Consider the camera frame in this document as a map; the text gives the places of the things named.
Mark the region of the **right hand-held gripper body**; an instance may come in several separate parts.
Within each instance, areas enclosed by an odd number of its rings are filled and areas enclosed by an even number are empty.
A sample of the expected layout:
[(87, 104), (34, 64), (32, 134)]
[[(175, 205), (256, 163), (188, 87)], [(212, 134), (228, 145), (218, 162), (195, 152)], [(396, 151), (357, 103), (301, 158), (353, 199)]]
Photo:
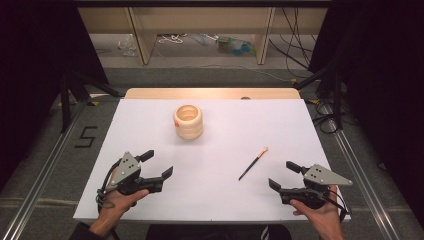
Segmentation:
[(283, 189), (279, 192), (283, 204), (289, 204), (291, 200), (295, 199), (304, 203), (311, 209), (319, 209), (327, 202), (331, 202), (338, 208), (341, 206), (329, 198), (330, 185), (343, 185), (351, 186), (352, 180), (349, 180), (331, 170), (319, 165), (305, 168), (303, 176), (304, 188)]

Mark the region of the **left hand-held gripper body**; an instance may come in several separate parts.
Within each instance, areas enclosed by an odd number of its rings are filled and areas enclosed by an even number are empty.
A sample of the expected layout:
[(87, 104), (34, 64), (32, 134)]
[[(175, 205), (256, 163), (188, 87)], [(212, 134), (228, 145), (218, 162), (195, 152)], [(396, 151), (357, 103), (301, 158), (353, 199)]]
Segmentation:
[(130, 195), (138, 190), (148, 190), (150, 193), (162, 191), (164, 181), (160, 177), (143, 178), (140, 176), (142, 162), (138, 162), (135, 157), (130, 152), (124, 153), (115, 165), (117, 172), (105, 186), (106, 193), (117, 190), (123, 195)]

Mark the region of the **black brush with wooden tip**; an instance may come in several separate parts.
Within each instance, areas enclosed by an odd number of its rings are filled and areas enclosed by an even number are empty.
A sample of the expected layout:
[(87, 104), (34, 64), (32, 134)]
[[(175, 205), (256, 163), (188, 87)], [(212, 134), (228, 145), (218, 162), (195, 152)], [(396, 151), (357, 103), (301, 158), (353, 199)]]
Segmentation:
[(238, 181), (241, 181), (243, 177), (250, 171), (250, 169), (259, 161), (259, 159), (268, 151), (268, 147), (264, 147), (261, 152), (255, 157), (255, 159), (249, 164), (249, 166), (239, 176)]

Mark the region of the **person's right hand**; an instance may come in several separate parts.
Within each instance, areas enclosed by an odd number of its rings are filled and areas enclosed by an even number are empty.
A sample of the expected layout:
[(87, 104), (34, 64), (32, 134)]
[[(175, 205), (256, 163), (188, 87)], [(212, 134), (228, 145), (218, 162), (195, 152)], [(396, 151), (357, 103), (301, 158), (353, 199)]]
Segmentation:
[(330, 232), (343, 233), (338, 208), (335, 205), (326, 203), (319, 209), (311, 209), (295, 199), (290, 201), (290, 205), (295, 208), (293, 212), (295, 216), (304, 215), (307, 217), (318, 235)]

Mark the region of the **person's left hand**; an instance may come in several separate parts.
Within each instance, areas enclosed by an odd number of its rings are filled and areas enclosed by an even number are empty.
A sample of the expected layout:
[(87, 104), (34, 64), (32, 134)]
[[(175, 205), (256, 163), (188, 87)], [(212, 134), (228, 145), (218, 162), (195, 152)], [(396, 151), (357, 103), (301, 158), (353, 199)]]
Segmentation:
[(98, 218), (116, 220), (118, 224), (121, 217), (132, 207), (132, 205), (148, 194), (148, 190), (138, 190), (130, 195), (123, 195), (119, 191), (113, 190), (106, 194)]

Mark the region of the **white board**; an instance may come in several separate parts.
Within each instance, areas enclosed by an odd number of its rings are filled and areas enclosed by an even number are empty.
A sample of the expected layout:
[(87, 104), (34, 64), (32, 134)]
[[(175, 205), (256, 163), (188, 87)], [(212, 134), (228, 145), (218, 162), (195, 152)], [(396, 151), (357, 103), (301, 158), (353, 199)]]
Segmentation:
[[(187, 141), (177, 136), (173, 114), (180, 100), (123, 99), (81, 196), (75, 219), (98, 215), (95, 198), (106, 173), (125, 152), (141, 155), (143, 177), (173, 167), (160, 193), (131, 208), (125, 219), (143, 223), (276, 223), (293, 220), (291, 207), (268, 185), (300, 188), (301, 175), (286, 162), (310, 167), (329, 162), (303, 100), (198, 100), (203, 133)], [(238, 181), (264, 147), (268, 151)]]

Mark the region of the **cream ribbed wooden cup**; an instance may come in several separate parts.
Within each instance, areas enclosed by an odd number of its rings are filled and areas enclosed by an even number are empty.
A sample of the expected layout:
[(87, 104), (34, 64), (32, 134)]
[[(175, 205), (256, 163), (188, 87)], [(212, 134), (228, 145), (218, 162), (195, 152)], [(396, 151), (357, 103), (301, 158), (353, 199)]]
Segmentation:
[(182, 105), (173, 115), (177, 135), (185, 140), (193, 140), (203, 133), (203, 113), (196, 105)]

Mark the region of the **person's dark trousers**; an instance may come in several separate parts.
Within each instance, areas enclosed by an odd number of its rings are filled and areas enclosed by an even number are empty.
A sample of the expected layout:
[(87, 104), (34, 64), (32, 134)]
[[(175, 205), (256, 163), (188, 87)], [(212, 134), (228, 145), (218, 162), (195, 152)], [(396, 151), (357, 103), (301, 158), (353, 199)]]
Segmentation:
[(145, 240), (292, 240), (283, 225), (150, 225)]

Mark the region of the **black metal stand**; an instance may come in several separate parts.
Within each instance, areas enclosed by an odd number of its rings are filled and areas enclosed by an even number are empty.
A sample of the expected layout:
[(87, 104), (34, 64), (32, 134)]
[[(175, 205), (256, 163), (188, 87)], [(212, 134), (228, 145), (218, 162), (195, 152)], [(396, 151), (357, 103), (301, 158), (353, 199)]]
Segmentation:
[(293, 87), (296, 90), (301, 90), (314, 81), (319, 80), (320, 83), (315, 91), (319, 99), (328, 97), (333, 98), (333, 108), (330, 114), (325, 116), (326, 119), (331, 119), (335, 123), (335, 130), (342, 130), (341, 121), (341, 74), (340, 66), (337, 62), (331, 61), (321, 70), (314, 73), (300, 83), (294, 83)]
[(62, 75), (60, 85), (60, 99), (62, 108), (62, 129), (64, 133), (71, 124), (71, 110), (69, 94), (72, 94), (78, 102), (88, 102), (91, 97), (86, 89), (86, 85), (91, 85), (104, 93), (113, 97), (123, 97), (123, 94), (114, 90), (104, 83), (100, 83), (92, 77), (76, 71), (68, 71)]

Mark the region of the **clear plastic bag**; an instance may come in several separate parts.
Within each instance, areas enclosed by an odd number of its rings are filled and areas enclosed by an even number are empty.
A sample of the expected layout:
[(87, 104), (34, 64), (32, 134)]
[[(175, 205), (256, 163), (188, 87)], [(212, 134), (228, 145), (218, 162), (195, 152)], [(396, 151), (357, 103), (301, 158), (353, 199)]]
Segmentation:
[(118, 49), (124, 56), (137, 56), (137, 46), (132, 34), (125, 34), (117, 43)]

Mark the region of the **black curtain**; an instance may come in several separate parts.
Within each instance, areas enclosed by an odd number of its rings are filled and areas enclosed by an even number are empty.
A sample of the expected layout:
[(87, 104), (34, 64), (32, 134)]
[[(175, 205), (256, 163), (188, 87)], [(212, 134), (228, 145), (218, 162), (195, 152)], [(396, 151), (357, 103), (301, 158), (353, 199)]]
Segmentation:
[(348, 26), (343, 69), (362, 129), (424, 229), (424, 0), (332, 0), (309, 70), (323, 68)]
[(74, 0), (0, 0), (0, 191), (41, 129), (62, 81), (108, 79)]

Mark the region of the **light wooden shelf unit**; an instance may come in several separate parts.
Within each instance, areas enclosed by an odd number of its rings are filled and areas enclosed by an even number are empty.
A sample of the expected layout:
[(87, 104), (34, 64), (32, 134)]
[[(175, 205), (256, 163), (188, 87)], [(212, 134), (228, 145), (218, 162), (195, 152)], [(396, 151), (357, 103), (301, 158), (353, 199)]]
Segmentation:
[(251, 34), (257, 63), (265, 63), (269, 36), (320, 32), (326, 8), (300, 7), (80, 7), (91, 34), (131, 34), (142, 65), (149, 62), (159, 34)]

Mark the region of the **metal floor rail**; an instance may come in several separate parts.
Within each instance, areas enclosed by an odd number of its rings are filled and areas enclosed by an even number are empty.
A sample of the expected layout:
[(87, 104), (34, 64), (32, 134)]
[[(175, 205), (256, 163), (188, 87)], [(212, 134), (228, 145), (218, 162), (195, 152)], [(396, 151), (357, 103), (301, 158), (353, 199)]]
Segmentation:
[(39, 197), (44, 191), (50, 176), (62, 156), (62, 153), (70, 139), (70, 135), (73, 132), (74, 126), (85, 106), (85, 102), (77, 103), (75, 105), (74, 112), (71, 114), (71, 119), (67, 126), (62, 129), (58, 135), (49, 156), (46, 158), (41, 170), (38, 172), (37, 178), (33, 181), (30, 190), (22, 200), (18, 200), (16, 202), (17, 212), (9, 222), (5, 233), (0, 236), (0, 240), (19, 240), (37, 205)]
[(329, 125), (334, 131), (338, 145), (347, 161), (347, 165), (356, 179), (357, 186), (364, 196), (365, 202), (367, 203), (383, 238), (385, 240), (400, 240), (400, 235), (398, 234), (391, 217), (385, 210), (380, 198), (377, 196), (376, 191), (361, 166), (347, 136), (342, 130), (341, 121), (336, 119), (336, 110), (329, 105), (323, 105), (322, 110), (325, 116), (329, 118)]

